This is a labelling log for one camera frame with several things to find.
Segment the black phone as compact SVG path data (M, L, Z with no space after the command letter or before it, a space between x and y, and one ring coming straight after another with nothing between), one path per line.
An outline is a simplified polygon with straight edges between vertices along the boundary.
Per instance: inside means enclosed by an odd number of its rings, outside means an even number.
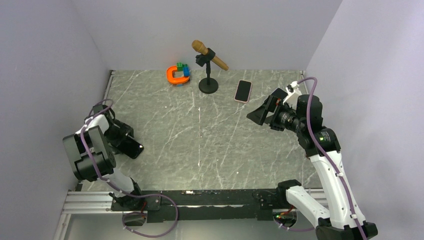
M136 159L143 151L144 146L127 135L116 147L119 152L131 159Z

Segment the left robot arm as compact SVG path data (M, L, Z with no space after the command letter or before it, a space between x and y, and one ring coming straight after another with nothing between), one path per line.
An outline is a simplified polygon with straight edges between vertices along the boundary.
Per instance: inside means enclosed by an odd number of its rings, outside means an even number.
M79 181L101 180L113 189L116 201L131 210L144 203L138 184L123 174L116 155L136 159L144 146L135 140L134 129L118 120L110 105L95 104L84 119L82 127L62 140L73 174Z

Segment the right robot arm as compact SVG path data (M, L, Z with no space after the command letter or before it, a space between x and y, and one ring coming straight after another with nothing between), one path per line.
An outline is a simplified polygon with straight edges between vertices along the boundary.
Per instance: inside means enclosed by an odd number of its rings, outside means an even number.
M276 203L300 211L319 240L369 240L378 235L378 228L366 220L353 196L339 140L332 129L323 125L322 110L323 105L315 95L277 88L247 118L272 130L296 134L318 174L327 201L322 205L299 181L292 179L278 184Z

